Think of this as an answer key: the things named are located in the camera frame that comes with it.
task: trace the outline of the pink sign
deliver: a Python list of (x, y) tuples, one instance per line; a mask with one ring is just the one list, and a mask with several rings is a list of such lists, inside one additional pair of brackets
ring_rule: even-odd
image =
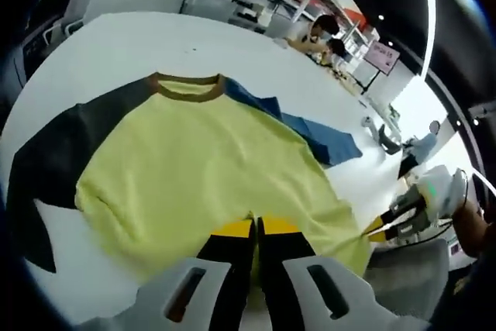
[(400, 53), (397, 50), (374, 41), (363, 58), (386, 75), (389, 75), (399, 57)]

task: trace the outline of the white table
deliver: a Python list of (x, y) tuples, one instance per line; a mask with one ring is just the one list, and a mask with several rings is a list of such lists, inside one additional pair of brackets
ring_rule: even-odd
[[(53, 117), (79, 102), (160, 71), (204, 77), (222, 73), (253, 94), (277, 96), (281, 108), (352, 133), (363, 156), (327, 170), (360, 227), (392, 200), (400, 157), (386, 156), (360, 125), (367, 112), (307, 57), (248, 30), (207, 19), (155, 12), (99, 17), (60, 45), (31, 77), (0, 141), (6, 191), (16, 151)], [(69, 322), (111, 316), (134, 302), (138, 284), (91, 239), (80, 213), (38, 203), (57, 265), (51, 274), (28, 263)]]

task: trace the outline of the brown collar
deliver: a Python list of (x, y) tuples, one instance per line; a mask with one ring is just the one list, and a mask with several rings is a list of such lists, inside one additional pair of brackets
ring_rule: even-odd
[[(174, 77), (172, 75), (165, 75), (157, 72), (151, 74), (149, 77), (146, 78), (146, 80), (153, 88), (153, 92), (160, 93), (161, 95), (164, 95), (165, 97), (171, 98), (173, 100), (189, 102), (207, 102), (218, 98), (224, 93), (226, 86), (226, 78), (221, 74), (217, 74), (213, 77), (208, 78), (183, 78)], [(179, 83), (196, 85), (214, 84), (214, 86), (210, 91), (196, 95), (192, 93), (180, 93), (171, 91), (170, 89), (161, 85), (159, 81), (177, 81)]]

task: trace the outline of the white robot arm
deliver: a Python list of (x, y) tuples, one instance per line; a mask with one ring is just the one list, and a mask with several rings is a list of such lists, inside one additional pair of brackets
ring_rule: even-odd
[[(441, 218), (449, 218), (467, 198), (468, 180), (465, 171), (458, 169), (452, 176), (445, 166), (437, 166), (425, 173), (417, 184), (396, 198), (389, 210), (377, 217), (364, 234), (372, 242), (385, 242), (394, 238), (408, 238), (429, 228)], [(404, 222), (392, 224), (405, 213), (415, 214)]]

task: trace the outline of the blue fabric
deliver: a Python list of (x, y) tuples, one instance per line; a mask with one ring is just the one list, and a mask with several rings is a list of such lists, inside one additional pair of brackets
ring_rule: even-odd
[(429, 153), (434, 149), (437, 144), (437, 137), (434, 133), (429, 133), (421, 140), (412, 141), (412, 149), (410, 150), (410, 154), (415, 157), (418, 164), (424, 163), (424, 160), (427, 159)]
[(360, 158), (362, 152), (355, 144), (355, 140), (349, 133), (338, 131), (323, 124), (291, 116), (283, 113), (283, 122), (296, 132), (304, 132), (306, 136), (323, 145), (328, 154), (327, 165), (336, 166), (353, 158)]
[(275, 97), (255, 97), (229, 78), (226, 80), (226, 94), (233, 100), (261, 110), (292, 128), (307, 142), (313, 156), (320, 164), (331, 167), (362, 156), (362, 152), (349, 133), (340, 132), (299, 116), (285, 114)]

